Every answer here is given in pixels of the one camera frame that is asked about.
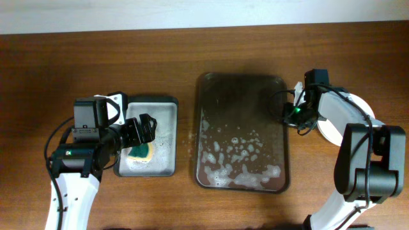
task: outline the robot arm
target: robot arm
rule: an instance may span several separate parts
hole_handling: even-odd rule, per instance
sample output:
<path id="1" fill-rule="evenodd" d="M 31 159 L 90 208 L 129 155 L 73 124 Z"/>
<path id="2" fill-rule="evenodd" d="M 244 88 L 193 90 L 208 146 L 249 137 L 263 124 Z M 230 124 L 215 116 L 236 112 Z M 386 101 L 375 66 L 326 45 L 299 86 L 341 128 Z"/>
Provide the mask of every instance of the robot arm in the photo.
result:
<path id="1" fill-rule="evenodd" d="M 284 122 L 291 127 L 314 128 L 312 120 L 328 119 L 343 135 L 334 170 L 336 189 L 320 211 L 306 218 L 303 229 L 347 229 L 364 211 L 398 196 L 403 189 L 405 131 L 370 117 L 372 150 L 382 160 L 370 163 L 370 198 L 364 208 L 368 124 L 361 112 L 335 91 L 353 101 L 345 89 L 330 87 L 326 70 L 311 70 L 305 74 L 305 89 L 301 82 L 296 85 L 294 104 L 288 103 L 287 109 L 284 106 Z"/>
<path id="2" fill-rule="evenodd" d="M 51 183 L 45 229 L 59 229 L 59 226 L 61 229 L 86 229 L 102 172 L 110 168 L 105 168 L 109 157 L 117 158 L 122 148 L 155 139 L 156 120 L 148 114 L 139 115 L 141 124 L 136 118 L 125 119 L 127 105 L 127 96 L 120 92 L 75 101 L 75 125 L 63 134 L 57 150 L 48 159 L 52 162 L 48 169 L 50 176 L 58 187 Z M 71 131 L 73 143 L 66 144 Z"/>

